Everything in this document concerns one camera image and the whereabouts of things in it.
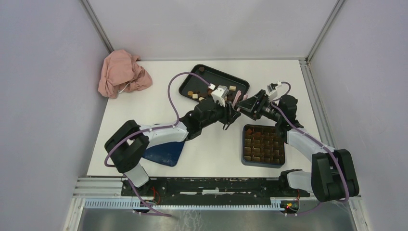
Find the metal frame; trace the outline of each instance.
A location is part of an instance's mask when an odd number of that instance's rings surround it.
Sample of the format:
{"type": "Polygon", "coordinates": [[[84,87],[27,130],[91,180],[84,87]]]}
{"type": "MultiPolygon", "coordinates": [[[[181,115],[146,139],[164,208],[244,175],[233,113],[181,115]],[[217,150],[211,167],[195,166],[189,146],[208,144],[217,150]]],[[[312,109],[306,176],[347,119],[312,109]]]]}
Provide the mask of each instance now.
{"type": "Polygon", "coordinates": [[[333,10],[331,11],[331,13],[330,13],[329,17],[327,18],[323,28],[321,29],[315,43],[313,43],[312,49],[310,49],[309,54],[306,57],[306,60],[308,62],[310,62],[310,60],[312,60],[313,56],[316,53],[317,48],[320,46],[324,36],[326,35],[328,29],[332,25],[333,20],[336,18],[338,12],[342,8],[345,1],[346,0],[337,0],[336,4],[333,7],[333,10]]]}
{"type": "Polygon", "coordinates": [[[320,140],[331,147],[336,147],[323,104],[319,97],[316,83],[310,71],[309,64],[307,63],[306,59],[299,60],[299,64],[300,68],[302,69],[303,78],[305,79],[310,103],[312,104],[312,110],[319,130],[320,140]]]}
{"type": "Polygon", "coordinates": [[[92,22],[93,26],[95,27],[96,32],[98,32],[99,37],[101,38],[105,48],[108,50],[109,53],[113,52],[114,49],[112,47],[111,42],[109,41],[105,31],[102,28],[101,23],[99,22],[98,17],[96,16],[95,12],[92,9],[88,0],[79,0],[84,7],[85,12],[87,13],[90,21],[92,22]]]}
{"type": "MultiPolygon", "coordinates": [[[[77,231],[84,208],[114,208],[114,209],[146,209],[140,206],[136,197],[121,196],[122,181],[125,177],[112,178],[79,178],[71,200],[69,212],[65,221],[64,231],[77,231]]],[[[151,200],[153,197],[142,197],[151,200]]],[[[280,210],[281,201],[295,200],[294,197],[271,197],[271,205],[236,205],[236,206],[193,206],[193,205],[159,205],[156,209],[173,210],[280,210]]],[[[301,201],[316,200],[312,195],[300,198],[301,201]]],[[[367,218],[361,197],[351,197],[349,200],[352,216],[357,231],[369,231],[367,218]]]]}
{"type": "MultiPolygon", "coordinates": [[[[99,34],[101,40],[103,41],[106,49],[111,53],[114,49],[103,30],[101,23],[99,22],[95,12],[93,11],[88,0],[80,0],[86,13],[88,14],[90,20],[92,21],[97,33],[99,34]]],[[[335,141],[331,133],[330,125],[325,114],[324,107],[319,97],[316,83],[313,79],[312,73],[310,71],[309,62],[313,58],[316,50],[321,44],[325,34],[330,28],[333,20],[337,16],[341,7],[343,6],[345,0],[338,0],[334,6],[329,18],[325,22],[322,30],[320,31],[316,41],[314,42],[310,52],[306,58],[292,58],[298,59],[299,64],[305,79],[305,84],[307,92],[310,98],[312,109],[315,115],[316,124],[319,130],[320,139],[335,147],[335,141]]],[[[145,209],[144,207],[139,207],[140,200],[136,197],[124,197],[121,196],[122,181],[126,178],[79,178],[77,185],[74,190],[74,195],[71,200],[71,205],[69,207],[69,212],[65,221],[64,231],[76,231],[79,226],[79,222],[83,213],[84,208],[138,208],[145,209]]],[[[142,197],[143,200],[149,200],[153,197],[142,197]]],[[[177,206],[177,205],[164,205],[155,206],[157,209],[223,209],[223,210],[278,210],[276,204],[280,204],[281,201],[295,200],[296,198],[284,197],[284,198],[274,198],[271,197],[271,206],[177,206]]],[[[314,196],[309,198],[300,198],[300,200],[316,200],[314,196]]],[[[367,218],[364,213],[364,206],[361,197],[352,197],[349,200],[349,205],[351,208],[352,216],[356,224],[358,231],[369,231],[367,225],[367,218]]]]}

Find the metal grate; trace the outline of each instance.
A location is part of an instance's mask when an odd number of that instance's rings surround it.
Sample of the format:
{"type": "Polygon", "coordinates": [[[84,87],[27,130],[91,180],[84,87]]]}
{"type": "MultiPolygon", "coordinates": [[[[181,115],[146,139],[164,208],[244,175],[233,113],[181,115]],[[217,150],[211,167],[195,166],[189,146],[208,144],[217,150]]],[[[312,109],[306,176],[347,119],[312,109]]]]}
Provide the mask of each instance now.
{"type": "Polygon", "coordinates": [[[155,209],[178,209],[178,210],[276,210],[280,208],[280,202],[272,205],[157,205],[155,209]]]}
{"type": "MultiPolygon", "coordinates": [[[[155,209],[175,210],[276,210],[282,211],[280,200],[270,205],[155,205],[155,209]]],[[[139,199],[86,199],[84,208],[148,209],[140,205],[139,199]]]]}
{"type": "Polygon", "coordinates": [[[148,209],[139,199],[87,199],[84,208],[148,209]]]}

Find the cable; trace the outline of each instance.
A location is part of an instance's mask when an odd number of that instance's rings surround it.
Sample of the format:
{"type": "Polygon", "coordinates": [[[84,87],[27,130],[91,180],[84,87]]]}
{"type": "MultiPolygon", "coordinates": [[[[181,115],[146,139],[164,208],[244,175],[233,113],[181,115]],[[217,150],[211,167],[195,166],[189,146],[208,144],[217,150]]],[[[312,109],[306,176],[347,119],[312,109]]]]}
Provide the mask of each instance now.
{"type": "MultiPolygon", "coordinates": [[[[138,134],[140,134],[140,133],[143,133],[143,132],[154,131],[154,130],[165,129],[165,128],[172,128],[173,126],[176,126],[177,124],[179,124],[180,117],[179,117],[179,113],[177,112],[177,109],[176,109],[176,107],[174,106],[173,101],[171,100],[171,97],[170,97],[170,86],[171,86],[171,83],[172,83],[177,77],[179,77],[179,76],[181,76],[181,75],[192,75],[192,76],[195,76],[195,77],[199,78],[202,82],[204,82],[206,85],[210,86],[210,84],[209,84],[205,79],[203,79],[201,76],[199,76],[198,74],[195,74],[195,73],[182,72],[182,73],[179,73],[179,74],[175,75],[175,76],[170,80],[170,82],[168,83],[167,96],[168,96],[168,100],[170,101],[171,107],[173,108],[174,112],[176,113],[176,117],[177,117],[176,122],[175,122],[173,125],[159,126],[159,127],[154,127],[154,128],[147,128],[147,129],[143,129],[143,130],[140,130],[140,131],[137,131],[137,132],[134,132],[134,133],[128,135],[128,136],[125,137],[123,140],[121,140],[119,143],[117,143],[117,144],[113,147],[113,149],[108,153],[108,155],[106,156],[105,161],[104,161],[104,164],[105,164],[106,167],[115,167],[114,165],[108,164],[109,158],[111,157],[112,153],[114,153],[114,152],[116,151],[116,149],[117,149],[120,145],[122,145],[123,143],[125,143],[126,141],[128,141],[130,138],[132,138],[132,137],[134,137],[134,136],[136,136],[136,135],[138,135],[138,134]]],[[[128,179],[127,181],[129,182],[130,186],[132,187],[132,190],[135,192],[136,196],[139,198],[139,200],[142,202],[142,204],[144,204],[144,205],[145,205],[146,207],[148,207],[150,210],[156,212],[156,213],[140,213],[140,214],[148,215],[148,216],[171,217],[170,214],[161,213],[161,212],[155,210],[154,208],[152,208],[149,204],[147,204],[147,203],[140,197],[138,191],[136,190],[135,185],[134,185],[133,182],[130,180],[130,178],[127,177],[127,179],[128,179]]]]}
{"type": "Polygon", "coordinates": [[[154,190],[154,187],[151,187],[150,189],[153,191],[153,199],[151,201],[150,200],[145,201],[149,201],[150,204],[156,205],[156,191],[154,190]]]}
{"type": "Polygon", "coordinates": [[[313,209],[309,209],[308,211],[296,213],[296,215],[294,215],[294,214],[290,214],[290,215],[291,215],[291,216],[306,215],[306,214],[308,214],[308,213],[311,213],[311,212],[313,212],[313,211],[316,211],[318,208],[320,208],[320,206],[321,206],[322,204],[323,204],[323,203],[319,203],[316,207],[314,207],[313,209]]]}
{"type": "Polygon", "coordinates": [[[298,202],[299,199],[300,199],[300,190],[298,189],[298,190],[297,190],[297,197],[296,197],[296,200],[295,200],[294,202],[295,202],[295,203],[298,202]]]}
{"type": "Polygon", "coordinates": [[[158,191],[156,191],[156,190],[154,190],[155,191],[155,193],[157,193],[157,197],[159,197],[159,199],[157,200],[157,205],[160,203],[160,194],[159,194],[159,192],[158,191]]]}
{"type": "MultiPolygon", "coordinates": [[[[288,94],[288,93],[291,91],[292,86],[291,86],[291,84],[290,84],[290,83],[288,83],[288,82],[281,82],[281,83],[288,85],[288,87],[289,87],[289,88],[288,88],[288,91],[287,91],[286,93],[284,93],[282,96],[287,95],[287,94],[288,94]]],[[[272,100],[272,102],[276,102],[276,101],[280,100],[280,99],[281,99],[281,97],[279,97],[279,98],[277,98],[277,99],[272,100]]]]}
{"type": "Polygon", "coordinates": [[[293,208],[291,208],[291,207],[287,207],[288,209],[290,209],[290,210],[292,210],[293,212],[295,212],[295,213],[297,213],[297,211],[299,211],[299,210],[294,210],[293,208]]]}
{"type": "Polygon", "coordinates": [[[338,200],[340,202],[344,202],[346,203],[350,197],[350,193],[348,192],[348,187],[347,187],[347,183],[345,181],[344,178],[344,173],[342,171],[342,169],[340,168],[339,163],[337,162],[336,157],[333,155],[333,153],[326,147],[325,144],[323,144],[322,142],[316,140],[313,136],[309,135],[308,133],[300,130],[299,128],[295,127],[288,119],[288,117],[286,117],[286,115],[283,113],[283,111],[278,108],[277,106],[275,106],[273,103],[270,104],[273,108],[275,108],[276,110],[278,110],[280,112],[280,114],[283,116],[283,118],[286,120],[286,122],[288,122],[288,124],[295,129],[296,131],[298,131],[300,134],[308,137],[309,139],[311,139],[314,143],[316,143],[317,145],[319,145],[321,148],[323,148],[325,151],[327,151],[330,155],[330,157],[333,159],[334,165],[336,165],[337,171],[339,171],[339,175],[340,175],[340,179],[342,180],[342,184],[344,187],[344,193],[345,193],[345,197],[344,200],[338,200]]]}
{"type": "Polygon", "coordinates": [[[128,82],[128,83],[125,85],[125,87],[124,87],[122,90],[120,90],[120,92],[118,92],[118,94],[122,93],[122,92],[126,89],[126,87],[127,87],[129,84],[130,84],[130,82],[128,82]]]}
{"type": "Polygon", "coordinates": [[[139,213],[140,215],[147,215],[147,216],[163,216],[163,217],[171,217],[170,214],[166,214],[166,213],[162,213],[157,211],[156,209],[152,208],[148,203],[146,203],[141,196],[139,195],[138,191],[136,190],[135,185],[133,184],[133,182],[130,180],[129,177],[127,177],[127,181],[129,182],[130,186],[132,187],[133,191],[135,192],[136,196],[138,197],[138,199],[140,200],[140,202],[142,202],[142,204],[144,204],[144,206],[148,207],[151,211],[155,212],[155,213],[139,213]]]}

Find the pink cloth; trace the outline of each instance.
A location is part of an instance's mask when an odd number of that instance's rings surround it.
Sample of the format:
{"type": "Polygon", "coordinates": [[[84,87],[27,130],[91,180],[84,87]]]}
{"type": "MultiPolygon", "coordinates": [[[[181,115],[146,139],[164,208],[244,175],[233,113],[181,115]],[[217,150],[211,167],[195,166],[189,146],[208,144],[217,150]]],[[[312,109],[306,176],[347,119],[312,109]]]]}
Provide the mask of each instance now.
{"type": "Polygon", "coordinates": [[[130,84],[126,86],[125,92],[144,90],[150,87],[152,78],[142,66],[136,63],[139,59],[140,56],[131,55],[125,50],[110,53],[103,62],[98,87],[99,93],[105,97],[116,99],[118,91],[122,90],[128,83],[130,84]]]}

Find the black plastic tray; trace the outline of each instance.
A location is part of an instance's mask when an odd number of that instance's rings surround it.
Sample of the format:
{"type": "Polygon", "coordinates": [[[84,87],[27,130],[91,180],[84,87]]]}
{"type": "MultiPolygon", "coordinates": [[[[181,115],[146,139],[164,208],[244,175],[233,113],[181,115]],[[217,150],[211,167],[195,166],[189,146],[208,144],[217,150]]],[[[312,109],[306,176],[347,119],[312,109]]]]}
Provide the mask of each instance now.
{"type": "MultiPolygon", "coordinates": [[[[237,91],[241,91],[242,98],[249,89],[249,83],[243,79],[237,78],[230,74],[224,73],[222,71],[218,71],[214,68],[209,66],[198,64],[192,70],[192,73],[198,74],[199,76],[203,77],[203,79],[207,80],[209,83],[212,83],[216,86],[222,85],[229,88],[230,86],[236,86],[235,91],[230,91],[232,93],[232,98],[235,98],[237,91]]],[[[184,82],[181,84],[180,88],[178,89],[179,93],[189,99],[198,102],[198,99],[195,100],[187,95],[187,92],[193,91],[194,93],[207,93],[208,87],[204,84],[201,80],[197,77],[192,75],[188,75],[184,82]]]]}
{"type": "Polygon", "coordinates": [[[272,126],[247,124],[242,131],[242,163],[280,168],[286,162],[283,140],[272,126]]]}

